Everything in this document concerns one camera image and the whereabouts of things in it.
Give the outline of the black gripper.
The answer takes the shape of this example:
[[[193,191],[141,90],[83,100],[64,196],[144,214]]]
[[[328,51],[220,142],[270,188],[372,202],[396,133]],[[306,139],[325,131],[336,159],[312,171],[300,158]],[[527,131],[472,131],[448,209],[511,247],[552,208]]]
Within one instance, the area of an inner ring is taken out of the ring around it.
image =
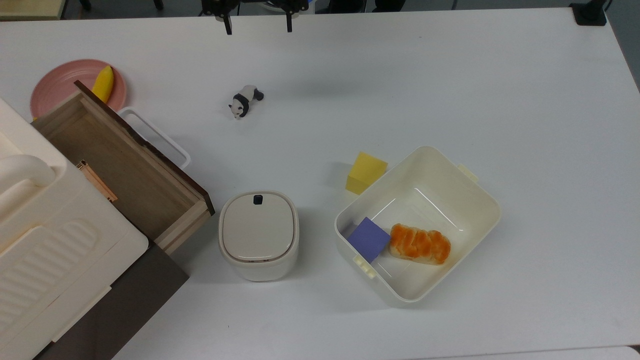
[[[241,5],[257,4],[257,6],[286,16],[286,31],[293,32],[293,15],[310,10],[309,0],[202,0],[201,15],[222,17],[227,35],[233,34],[230,13]]]

